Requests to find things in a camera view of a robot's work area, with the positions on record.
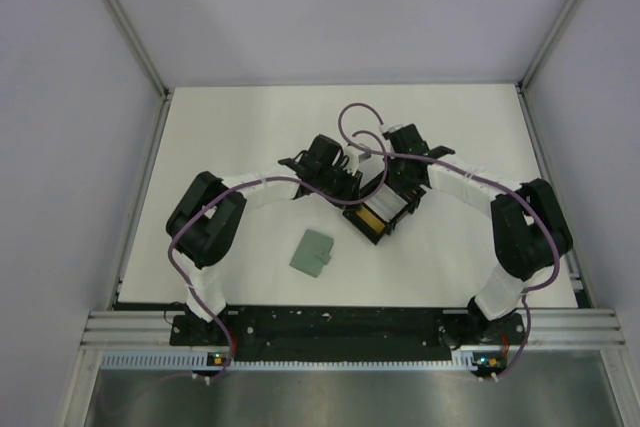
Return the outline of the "black card box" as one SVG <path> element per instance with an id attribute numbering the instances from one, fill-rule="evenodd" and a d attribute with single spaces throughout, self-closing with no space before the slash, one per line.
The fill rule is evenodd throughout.
<path id="1" fill-rule="evenodd" d="M 425 194 L 422 187 L 398 193 L 385 180 L 374 196 L 355 210 L 344 210 L 342 216 L 369 242 L 377 245 L 385 236 L 391 235 L 406 216 L 418 209 Z"/>

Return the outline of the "green card holder wallet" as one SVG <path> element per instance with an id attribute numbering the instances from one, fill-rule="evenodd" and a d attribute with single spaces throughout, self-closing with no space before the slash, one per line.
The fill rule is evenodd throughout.
<path id="1" fill-rule="evenodd" d="M 293 269 L 317 278 L 331 260 L 334 239 L 316 230 L 307 229 L 289 262 Z"/>

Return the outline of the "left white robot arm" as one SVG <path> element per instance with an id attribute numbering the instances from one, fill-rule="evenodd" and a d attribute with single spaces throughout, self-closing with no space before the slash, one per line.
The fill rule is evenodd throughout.
<path id="1" fill-rule="evenodd" d="M 316 193 L 347 209 L 359 199 L 362 153 L 319 134 L 311 146 L 268 168 L 240 176 L 199 173 L 166 223 L 169 262 L 187 288 L 192 331 L 205 343 L 226 334 L 219 263 L 230 251 L 243 216 L 266 205 Z"/>

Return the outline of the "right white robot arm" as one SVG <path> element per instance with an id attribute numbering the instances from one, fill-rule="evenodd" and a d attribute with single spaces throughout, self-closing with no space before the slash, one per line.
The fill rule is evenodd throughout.
<path id="1" fill-rule="evenodd" d="M 540 178 L 517 182 L 492 176 L 448 147 L 431 149 L 413 124 L 382 125 L 380 132 L 394 154 L 388 160 L 392 187 L 439 191 L 491 220 L 497 265 L 470 299 L 459 330 L 478 342 L 492 341 L 524 295 L 555 282 L 561 257 L 573 247 L 553 188 Z"/>

